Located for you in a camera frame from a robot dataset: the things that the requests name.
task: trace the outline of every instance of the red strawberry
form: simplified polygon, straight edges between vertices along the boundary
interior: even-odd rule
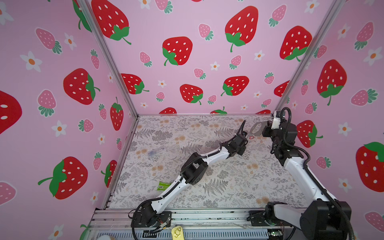
[[[373,35],[373,22],[367,22],[356,36],[355,49],[359,51],[368,44],[368,40]]]
[[[49,31],[36,28],[36,36],[40,39],[41,43],[49,50],[52,50],[53,53],[60,55],[63,51],[61,50],[60,42],[55,41],[55,37]]]
[[[248,6],[233,16],[225,26],[227,41],[233,45],[243,46],[249,43],[256,32],[259,11],[254,6]]]
[[[103,173],[103,171],[101,170],[101,173],[104,174],[104,183],[105,183],[105,186],[109,187],[109,184],[111,183],[111,180],[112,180],[112,177],[113,177],[113,174],[115,172],[115,169],[116,169],[116,165],[117,165],[117,162],[115,160],[112,160],[107,168],[105,169],[105,173]]]
[[[327,51],[327,47],[324,45],[321,45],[320,47],[318,47],[316,49],[316,51],[313,54],[313,57],[314,58],[321,58],[325,54],[326,51]]]
[[[283,44],[280,48],[280,58],[285,60],[301,61],[298,56],[301,56],[307,50],[312,41],[312,35],[302,26],[295,26],[285,35]]]
[[[199,102],[201,105],[200,99],[203,98],[203,90],[201,88],[189,84],[184,84],[180,86],[180,93],[184,101],[187,103]]]
[[[321,167],[322,169],[329,168],[331,166],[331,161],[327,157],[319,157],[316,160],[317,166]]]
[[[95,154],[95,159],[93,160],[93,168],[95,169],[95,171],[99,169],[100,165],[101,165],[101,153],[97,152]]]
[[[159,114],[177,114],[174,108],[166,108],[163,111],[159,112]]]
[[[311,120],[305,120],[297,126],[297,137],[304,147],[311,147],[316,143],[316,138],[323,138],[323,136],[316,137],[317,128]]]
[[[124,118],[124,112],[120,104],[118,104],[118,98],[116,102],[112,104],[111,110],[109,111],[113,128],[118,131],[121,128],[122,120]]]
[[[121,74],[125,86],[127,86],[128,92],[131,94],[139,94],[142,91],[149,92],[149,90],[144,90],[144,82],[136,75],[133,74]]]
[[[93,79],[88,72],[78,68],[64,78],[64,91],[71,98],[81,104],[89,105],[93,102],[96,91],[99,88],[94,86]]]
[[[0,134],[14,125],[22,114],[19,102],[11,95],[0,91]]]
[[[363,184],[373,191],[384,192],[384,145],[364,144],[356,152],[356,164]]]
[[[124,13],[107,0],[92,0],[92,11],[100,30],[107,38],[119,41],[129,34],[129,22]]]
[[[57,199],[66,199],[79,190],[87,178],[88,171],[84,165],[74,157],[66,157],[53,169],[53,177],[43,179],[37,184],[52,179],[49,184],[52,195]]]
[[[335,59],[325,63],[317,82],[317,92],[328,98],[328,106],[331,104],[331,97],[337,95],[347,82],[347,73]]]
[[[237,77],[227,78],[223,84],[224,93],[226,93],[229,96],[239,95],[244,91],[248,83],[249,83],[249,78],[246,76],[237,76]]]
[[[0,181],[0,206],[16,197],[17,190],[8,182]]]
[[[100,111],[100,117],[103,119],[103,120],[106,120],[107,119],[107,109],[105,109],[104,107],[104,104],[101,104],[99,105],[99,111]]]
[[[163,42],[163,55],[167,58],[164,66],[167,61],[173,65],[184,65],[188,61],[191,51],[192,41],[189,38],[185,36],[168,38]]]
[[[273,91],[273,93],[274,93],[276,96],[282,97],[282,95],[283,95],[285,89],[286,89],[287,86],[288,86],[288,83],[289,83],[289,81],[286,81],[285,83],[280,84],[279,86],[277,86],[277,87],[275,88],[275,90]]]
[[[308,80],[305,79],[303,82],[303,85],[301,86],[301,94],[304,96],[307,90],[308,90]]]
[[[374,89],[362,89],[358,91],[352,98],[351,103],[356,106],[365,106],[367,103],[373,103],[379,94]]]
[[[93,63],[93,66],[95,66],[96,69],[99,69],[100,61],[95,49],[91,50],[91,61]]]
[[[269,19],[269,26],[275,27],[276,25],[278,25],[279,21],[281,21],[284,18],[286,11],[287,11],[287,5],[285,4],[276,8],[276,10],[273,11],[272,13],[272,17]]]

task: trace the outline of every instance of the black cable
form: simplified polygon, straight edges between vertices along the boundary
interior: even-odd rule
[[[292,113],[291,113],[291,109],[289,109],[288,107],[284,107],[281,112],[280,112],[280,117],[282,118],[283,116],[283,113],[285,112],[285,110],[287,110],[288,112],[288,124],[289,125],[291,123],[291,119],[292,119]],[[326,196],[329,200],[330,203],[332,203],[332,205],[334,205],[334,207],[336,208],[337,212],[339,212],[339,214],[341,215],[342,219],[344,220],[344,222],[346,223],[347,225],[347,228],[348,228],[348,235],[349,235],[349,240],[354,240],[354,233],[353,233],[353,228],[352,228],[352,225],[351,225],[351,222],[350,220],[348,219],[348,216],[345,214],[345,212],[341,209],[340,205],[328,194],[328,191],[323,188],[323,186],[316,180],[316,178],[313,176],[313,174],[311,173],[311,171],[309,170],[308,168],[308,165],[307,163],[311,160],[311,156],[309,155],[309,153],[307,151],[305,151],[304,149],[300,148],[300,147],[296,147],[294,145],[291,145],[289,144],[287,141],[286,141],[286,135],[287,135],[287,132],[288,132],[288,127],[285,128],[285,131],[284,131],[284,134],[283,134],[283,141],[284,143],[289,146],[289,147],[292,147],[294,149],[297,149],[297,150],[300,150],[302,151],[303,153],[305,153],[305,155],[307,156],[307,159],[304,161],[303,163],[303,169],[305,170],[305,172],[308,174],[308,176],[311,178],[311,180],[315,183],[315,185],[320,189],[321,193]]]

